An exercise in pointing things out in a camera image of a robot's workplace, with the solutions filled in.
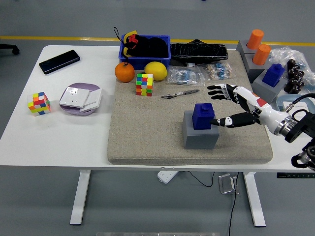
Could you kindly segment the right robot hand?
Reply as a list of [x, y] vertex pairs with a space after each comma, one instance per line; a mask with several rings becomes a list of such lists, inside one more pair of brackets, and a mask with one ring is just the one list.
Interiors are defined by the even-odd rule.
[[213, 100], [229, 100], [240, 105], [244, 110], [243, 113], [213, 119], [210, 121], [210, 124], [236, 128], [258, 123], [266, 125], [271, 133], [275, 135], [280, 134], [280, 129], [288, 114], [274, 110], [269, 103], [250, 90], [230, 84], [211, 85], [207, 89]]

